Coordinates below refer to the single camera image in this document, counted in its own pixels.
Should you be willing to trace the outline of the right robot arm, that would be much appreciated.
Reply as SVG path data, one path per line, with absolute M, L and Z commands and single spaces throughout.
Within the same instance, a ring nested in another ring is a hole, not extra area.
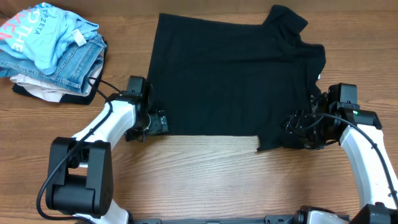
M 358 105 L 356 85 L 339 83 L 310 100 L 309 110 L 296 110 L 285 130 L 304 148 L 319 150 L 337 143 L 349 159 L 360 211 L 351 223 L 397 223 L 397 176 L 388 158 L 382 124 L 373 111 Z

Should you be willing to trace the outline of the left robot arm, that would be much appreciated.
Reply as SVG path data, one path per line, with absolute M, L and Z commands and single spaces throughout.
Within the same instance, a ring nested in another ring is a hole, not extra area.
M 152 108 L 154 87 L 131 76 L 127 88 L 105 99 L 102 112 L 70 138 L 57 137 L 50 146 L 48 174 L 39 190 L 38 213 L 48 220 L 78 223 L 133 223 L 131 212 L 113 199 L 112 150 L 121 138 L 145 141 L 168 131 L 164 111 Z M 41 200 L 55 217 L 44 213 Z

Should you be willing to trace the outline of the black t-shirt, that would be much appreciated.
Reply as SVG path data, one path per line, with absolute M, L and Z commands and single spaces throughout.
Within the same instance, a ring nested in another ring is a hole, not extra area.
M 307 22 L 285 6 L 260 25 L 161 14 L 148 81 L 171 135 L 257 136 L 262 150 L 303 142 L 289 116 L 320 93 L 325 48 L 301 40 Z

